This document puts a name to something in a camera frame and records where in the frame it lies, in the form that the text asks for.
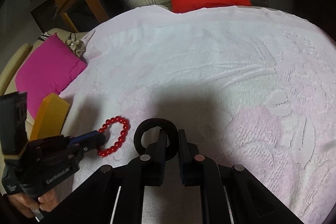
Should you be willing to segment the person's left hand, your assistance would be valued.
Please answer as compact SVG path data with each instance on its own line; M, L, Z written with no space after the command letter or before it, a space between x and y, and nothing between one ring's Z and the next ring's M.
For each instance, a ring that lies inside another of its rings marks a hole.
M59 204L59 200L54 189L51 189L44 195L40 196L37 201L25 193L8 196L8 199L9 203L27 218L35 217L33 211L38 209L51 212Z

